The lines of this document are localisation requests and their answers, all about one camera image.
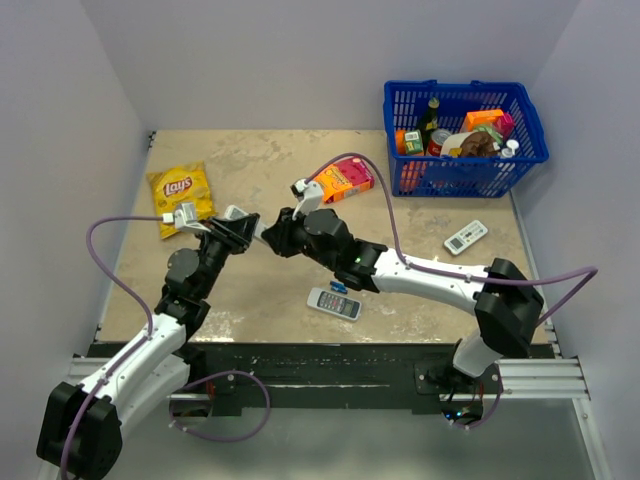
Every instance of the tabletop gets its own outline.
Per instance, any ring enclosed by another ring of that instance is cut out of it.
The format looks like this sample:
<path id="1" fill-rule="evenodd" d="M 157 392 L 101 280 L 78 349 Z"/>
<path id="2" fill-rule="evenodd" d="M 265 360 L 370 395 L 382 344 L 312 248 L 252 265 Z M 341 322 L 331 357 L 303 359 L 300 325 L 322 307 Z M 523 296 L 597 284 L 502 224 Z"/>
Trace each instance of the tabletop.
<path id="1" fill-rule="evenodd" d="M 166 130 L 156 133 L 147 172 L 204 161 L 218 214 L 230 204 L 257 212 L 271 225 L 282 207 L 295 206 L 290 185 L 343 152 L 367 155 L 389 182 L 383 131 L 344 130 Z M 412 256 L 463 265 L 489 265 L 495 257 L 514 262 L 530 276 L 522 239 L 508 195 L 498 199 L 393 198 L 403 251 Z M 380 185 L 330 205 L 350 232 L 368 241 L 393 245 Z M 151 189 L 140 182 L 135 215 L 154 215 Z M 443 242 L 472 220 L 489 234 L 453 257 Z M 130 222 L 117 274 L 155 306 L 167 260 L 197 240 L 178 233 L 161 240 L 158 226 Z M 230 257 L 208 298 L 211 310 L 192 341 L 237 342 L 455 342 L 477 328 L 473 316 L 453 307 L 401 294 L 349 291 L 362 302 L 352 323 L 306 305 L 313 287 L 329 289 L 332 274 L 302 255 L 276 256 L 254 242 Z M 114 287 L 104 309 L 99 340 L 128 341 L 145 322 L 133 299 Z M 534 342 L 546 337 L 538 329 Z"/>

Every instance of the white wall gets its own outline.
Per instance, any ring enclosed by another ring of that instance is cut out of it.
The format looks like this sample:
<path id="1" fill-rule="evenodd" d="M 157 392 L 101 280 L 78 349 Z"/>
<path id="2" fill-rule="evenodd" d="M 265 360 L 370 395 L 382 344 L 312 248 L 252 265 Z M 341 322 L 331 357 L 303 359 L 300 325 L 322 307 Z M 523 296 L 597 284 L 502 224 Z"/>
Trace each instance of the white wall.
<path id="1" fill-rule="evenodd" d="M 155 128 L 380 128 L 391 79 L 532 85 L 578 0 L 82 0 Z"/>
<path id="2" fill-rule="evenodd" d="M 106 286 L 84 233 L 130 210 L 144 132 L 77 0 L 2 2 L 0 65 L 0 464 L 33 479 L 47 397 Z M 111 262 L 121 235 L 101 235 Z"/>
<path id="3" fill-rule="evenodd" d="M 532 96 L 552 157 L 518 189 L 541 275 L 601 273 L 556 316 L 618 480 L 638 477 L 640 3 L 583 0 Z M 567 288 L 548 288 L 553 300 Z"/>

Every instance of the remote control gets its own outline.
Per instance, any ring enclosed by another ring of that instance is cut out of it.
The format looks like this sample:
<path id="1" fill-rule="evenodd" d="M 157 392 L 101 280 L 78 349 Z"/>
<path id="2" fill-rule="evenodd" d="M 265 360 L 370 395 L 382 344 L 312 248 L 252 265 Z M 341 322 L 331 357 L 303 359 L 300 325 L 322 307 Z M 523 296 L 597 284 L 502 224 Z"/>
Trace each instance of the remote control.
<path id="1" fill-rule="evenodd" d="M 227 220 L 237 220 L 239 218 L 246 217 L 247 215 L 249 214 L 236 205 L 229 205 L 224 211 L 224 218 L 226 218 Z M 264 243 L 265 245 L 267 244 L 267 242 L 262 239 L 262 232 L 266 229 L 267 226 L 264 223 L 258 221 L 258 223 L 256 224 L 256 229 L 253 232 L 253 237 L 256 240 Z"/>
<path id="2" fill-rule="evenodd" d="M 451 255 L 460 255 L 471 245 L 484 237 L 489 230 L 478 220 L 474 220 L 458 233 L 444 242 L 444 246 L 451 252 Z"/>
<path id="3" fill-rule="evenodd" d="M 322 290 L 318 287 L 311 289 L 309 298 L 307 299 L 307 305 L 321 312 L 330 313 L 344 320 L 349 320 L 350 322 L 357 321 L 360 316 L 360 311 L 362 310 L 361 302 L 347 298 L 344 295 Z"/>

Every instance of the lay's chip bag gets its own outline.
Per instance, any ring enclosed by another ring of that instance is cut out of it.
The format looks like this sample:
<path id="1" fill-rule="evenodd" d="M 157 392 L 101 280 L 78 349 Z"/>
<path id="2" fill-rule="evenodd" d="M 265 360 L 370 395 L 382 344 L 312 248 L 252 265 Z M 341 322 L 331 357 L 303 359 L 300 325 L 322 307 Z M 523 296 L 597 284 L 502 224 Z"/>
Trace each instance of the lay's chip bag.
<path id="1" fill-rule="evenodd" d="M 156 215 L 172 213 L 183 202 L 193 202 L 198 220 L 215 215 L 211 190 L 204 170 L 204 162 L 189 163 L 165 172 L 147 173 Z M 173 225 L 160 223 L 160 238 L 178 233 Z"/>

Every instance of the blue object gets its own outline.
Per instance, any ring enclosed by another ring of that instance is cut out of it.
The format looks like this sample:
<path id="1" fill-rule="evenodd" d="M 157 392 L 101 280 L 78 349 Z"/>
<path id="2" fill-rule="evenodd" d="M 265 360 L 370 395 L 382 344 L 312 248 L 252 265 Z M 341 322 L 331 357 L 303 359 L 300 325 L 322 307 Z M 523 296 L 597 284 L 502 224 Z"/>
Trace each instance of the blue object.
<path id="1" fill-rule="evenodd" d="M 345 295 L 347 294 L 347 287 L 345 287 L 342 283 L 331 280 L 329 282 L 329 285 L 331 285 L 331 290 L 333 290 L 334 292 L 344 293 Z"/>
<path id="2" fill-rule="evenodd" d="M 440 100 L 438 128 L 452 133 L 458 133 L 467 112 L 501 108 L 511 114 L 515 129 L 509 139 L 520 143 L 516 156 L 503 159 L 399 155 L 395 131 L 415 129 L 432 97 Z M 502 197 L 531 167 L 549 158 L 538 113 L 520 83 L 387 82 L 384 127 L 395 196 Z"/>

